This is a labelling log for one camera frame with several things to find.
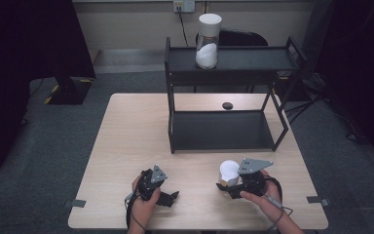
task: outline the black metal shelf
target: black metal shelf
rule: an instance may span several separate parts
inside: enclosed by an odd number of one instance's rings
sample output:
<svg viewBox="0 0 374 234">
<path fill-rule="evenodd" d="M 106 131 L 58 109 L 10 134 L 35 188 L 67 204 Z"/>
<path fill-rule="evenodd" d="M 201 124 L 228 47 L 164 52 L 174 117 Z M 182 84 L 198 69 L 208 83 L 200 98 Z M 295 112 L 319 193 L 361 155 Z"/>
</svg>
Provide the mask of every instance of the black metal shelf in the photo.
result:
<svg viewBox="0 0 374 234">
<path fill-rule="evenodd" d="M 196 65 L 195 48 L 172 48 L 166 45 L 168 88 L 168 137 L 171 153 L 175 150 L 272 149 L 276 150 L 288 131 L 272 92 L 280 71 L 293 75 L 305 63 L 305 57 L 291 38 L 284 47 L 220 47 L 212 69 Z M 256 110 L 178 111 L 174 104 L 176 86 L 267 86 L 263 105 Z M 272 98 L 283 126 L 274 142 L 264 109 Z"/>
</svg>

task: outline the white wall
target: white wall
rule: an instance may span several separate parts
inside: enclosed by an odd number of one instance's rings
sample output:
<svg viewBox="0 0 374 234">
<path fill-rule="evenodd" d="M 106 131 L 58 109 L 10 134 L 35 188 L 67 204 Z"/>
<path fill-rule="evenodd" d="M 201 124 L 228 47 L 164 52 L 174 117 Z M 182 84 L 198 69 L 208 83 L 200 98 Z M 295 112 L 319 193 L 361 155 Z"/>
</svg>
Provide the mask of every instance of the white wall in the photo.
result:
<svg viewBox="0 0 374 234">
<path fill-rule="evenodd" d="M 207 2 L 208 13 L 223 18 L 222 27 L 248 30 L 266 38 L 269 45 L 284 45 L 294 36 L 301 45 L 313 1 L 296 2 Z M 195 46 L 199 16 L 182 14 L 189 46 Z M 172 46 L 185 46 L 181 22 L 172 2 L 75 3 L 89 49 L 160 49 L 171 38 Z"/>
</svg>

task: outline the white powder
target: white powder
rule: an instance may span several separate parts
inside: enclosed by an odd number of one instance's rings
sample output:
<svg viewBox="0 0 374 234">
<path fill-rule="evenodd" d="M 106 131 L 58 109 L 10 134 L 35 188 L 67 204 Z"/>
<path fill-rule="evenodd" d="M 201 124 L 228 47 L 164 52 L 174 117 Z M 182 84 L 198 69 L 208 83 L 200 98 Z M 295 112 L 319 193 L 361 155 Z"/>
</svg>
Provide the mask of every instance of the white powder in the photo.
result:
<svg viewBox="0 0 374 234">
<path fill-rule="evenodd" d="M 217 46 L 214 43 L 203 46 L 196 53 L 196 62 L 201 68 L 213 68 L 217 64 Z"/>
</svg>

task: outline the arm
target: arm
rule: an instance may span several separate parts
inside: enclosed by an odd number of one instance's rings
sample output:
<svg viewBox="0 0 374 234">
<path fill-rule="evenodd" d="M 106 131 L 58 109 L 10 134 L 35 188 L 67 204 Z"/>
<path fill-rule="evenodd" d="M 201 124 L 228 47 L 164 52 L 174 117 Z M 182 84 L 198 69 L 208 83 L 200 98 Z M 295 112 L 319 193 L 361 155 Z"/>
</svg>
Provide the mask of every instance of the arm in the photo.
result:
<svg viewBox="0 0 374 234">
<path fill-rule="evenodd" d="M 140 176 L 132 183 L 132 190 L 136 188 Z M 128 234 L 144 234 L 145 228 L 154 212 L 156 203 L 160 198 L 160 187 L 154 190 L 150 200 L 143 201 L 140 197 L 136 198 L 131 210 L 131 221 Z"/>
<path fill-rule="evenodd" d="M 268 176 L 265 171 L 261 171 L 264 176 Z M 281 203 L 281 197 L 278 192 L 278 188 L 271 181 L 266 182 L 267 191 L 266 195 L 274 198 L 276 201 Z M 267 197 L 258 197 L 252 193 L 242 191 L 240 194 L 243 198 L 248 201 L 251 201 L 258 205 L 262 212 L 267 216 L 267 218 L 276 225 L 278 230 L 282 234 L 287 233 L 303 233 L 300 227 L 290 218 L 289 215 L 283 210 L 274 205 L 268 200 Z"/>
</svg>

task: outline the black curtain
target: black curtain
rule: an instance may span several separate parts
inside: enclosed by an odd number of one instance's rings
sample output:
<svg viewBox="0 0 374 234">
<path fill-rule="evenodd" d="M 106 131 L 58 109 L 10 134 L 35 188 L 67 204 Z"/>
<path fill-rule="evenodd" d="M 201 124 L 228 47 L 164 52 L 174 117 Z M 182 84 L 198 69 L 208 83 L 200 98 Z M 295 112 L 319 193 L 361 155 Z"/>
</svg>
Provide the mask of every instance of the black curtain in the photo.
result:
<svg viewBox="0 0 374 234">
<path fill-rule="evenodd" d="M 71 0 L 0 0 L 0 165 L 19 131 L 29 82 L 93 77 Z"/>
<path fill-rule="evenodd" d="M 374 0 L 336 1 L 317 71 L 374 145 Z"/>
</svg>

